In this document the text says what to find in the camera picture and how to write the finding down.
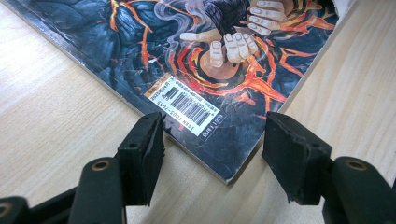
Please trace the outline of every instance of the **screw hole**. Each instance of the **screw hole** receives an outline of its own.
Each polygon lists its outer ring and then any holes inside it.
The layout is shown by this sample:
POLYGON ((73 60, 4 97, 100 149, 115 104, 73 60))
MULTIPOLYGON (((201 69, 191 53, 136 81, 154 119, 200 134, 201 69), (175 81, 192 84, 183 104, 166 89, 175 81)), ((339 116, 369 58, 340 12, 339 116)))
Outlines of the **screw hole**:
POLYGON ((12 208, 11 203, 0 203, 0 217, 5 217, 12 208))
POLYGON ((352 168, 352 169, 358 170, 358 171, 367 170, 367 166, 360 161, 348 160, 348 161, 346 161, 346 165, 349 166, 349 168, 352 168))
POLYGON ((92 169, 94 171, 103 171, 105 169, 107 169, 108 165, 110 164, 110 162, 108 161, 97 161, 93 166, 92 169))

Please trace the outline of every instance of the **black plastic arm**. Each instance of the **black plastic arm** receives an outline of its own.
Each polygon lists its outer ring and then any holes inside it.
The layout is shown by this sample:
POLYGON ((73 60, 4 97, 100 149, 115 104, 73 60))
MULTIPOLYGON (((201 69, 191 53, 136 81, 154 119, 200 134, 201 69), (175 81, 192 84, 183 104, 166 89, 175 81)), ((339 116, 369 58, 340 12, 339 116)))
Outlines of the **black plastic arm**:
POLYGON ((373 165, 330 159, 331 147, 286 115, 269 112, 262 156, 290 201, 318 204, 326 223, 396 223, 396 190, 373 165))
POLYGON ((126 205, 149 205, 163 165, 163 117, 142 117, 115 158, 87 163, 76 188, 29 209, 22 197, 0 199, 0 223, 125 223, 126 205))

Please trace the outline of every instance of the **light wood surface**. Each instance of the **light wood surface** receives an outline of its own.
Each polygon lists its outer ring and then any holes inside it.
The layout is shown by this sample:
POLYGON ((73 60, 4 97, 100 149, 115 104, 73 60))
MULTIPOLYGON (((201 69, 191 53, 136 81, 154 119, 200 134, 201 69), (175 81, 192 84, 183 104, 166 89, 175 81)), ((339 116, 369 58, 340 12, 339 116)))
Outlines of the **light wood surface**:
MULTIPOLYGON (((396 1, 358 0, 286 114, 333 146, 396 177, 396 1)), ((0 198, 36 205, 73 188, 89 161, 113 156, 139 116, 0 4, 0 198)), ((129 223, 323 223, 288 204, 262 159, 225 186, 172 142, 151 207, 129 223)))

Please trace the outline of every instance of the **skeleton hand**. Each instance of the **skeleton hand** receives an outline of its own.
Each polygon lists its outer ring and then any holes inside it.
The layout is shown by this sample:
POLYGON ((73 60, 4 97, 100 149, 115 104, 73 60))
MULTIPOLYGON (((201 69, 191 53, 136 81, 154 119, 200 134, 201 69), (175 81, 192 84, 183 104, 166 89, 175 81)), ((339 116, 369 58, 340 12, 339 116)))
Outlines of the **skeleton hand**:
POLYGON ((257 1, 257 6, 249 11, 252 16, 248 18, 247 27, 260 35, 269 35, 271 31, 279 29, 280 23, 287 19, 281 2, 257 1))
MULTIPOLYGON (((252 16, 249 16, 249 22, 245 21, 245 23, 247 23, 250 32, 253 31, 260 35, 269 35, 272 30, 279 29, 279 24, 287 19, 284 14, 284 5, 281 2, 257 1, 249 11, 252 16)), ((223 38, 227 49, 227 58, 231 63, 241 63, 258 50, 253 37, 245 32, 244 34, 227 34, 223 38)), ((213 67, 223 66, 225 49, 219 42, 221 35, 217 29, 200 34, 184 33, 180 35, 180 39, 210 44, 210 64, 213 67)))

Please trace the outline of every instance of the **illustration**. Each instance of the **illustration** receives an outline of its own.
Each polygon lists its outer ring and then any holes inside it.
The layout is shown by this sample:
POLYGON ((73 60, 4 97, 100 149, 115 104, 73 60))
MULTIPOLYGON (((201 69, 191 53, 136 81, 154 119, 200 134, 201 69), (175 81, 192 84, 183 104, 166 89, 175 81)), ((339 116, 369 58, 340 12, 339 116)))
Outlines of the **illustration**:
POLYGON ((332 0, 7 0, 229 183, 332 33, 332 0))

